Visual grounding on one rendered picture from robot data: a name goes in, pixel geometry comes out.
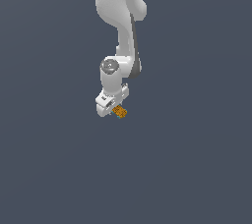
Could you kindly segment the small orange box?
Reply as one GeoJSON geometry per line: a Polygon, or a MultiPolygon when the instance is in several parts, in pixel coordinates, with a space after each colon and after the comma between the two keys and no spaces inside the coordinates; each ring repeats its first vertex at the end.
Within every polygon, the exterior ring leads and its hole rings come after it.
{"type": "Polygon", "coordinates": [[[127,115],[127,110],[121,105],[117,105],[112,109],[112,113],[115,114],[118,119],[122,119],[127,115]]]}

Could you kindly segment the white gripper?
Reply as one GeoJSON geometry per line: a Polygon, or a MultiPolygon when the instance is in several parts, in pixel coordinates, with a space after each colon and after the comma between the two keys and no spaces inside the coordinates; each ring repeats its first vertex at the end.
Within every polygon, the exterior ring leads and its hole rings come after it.
{"type": "Polygon", "coordinates": [[[112,109],[123,103],[123,100],[126,99],[129,95],[129,87],[127,84],[123,84],[121,92],[118,95],[107,95],[102,90],[98,97],[95,99],[96,103],[96,112],[100,117],[106,115],[111,115],[112,109]]]}

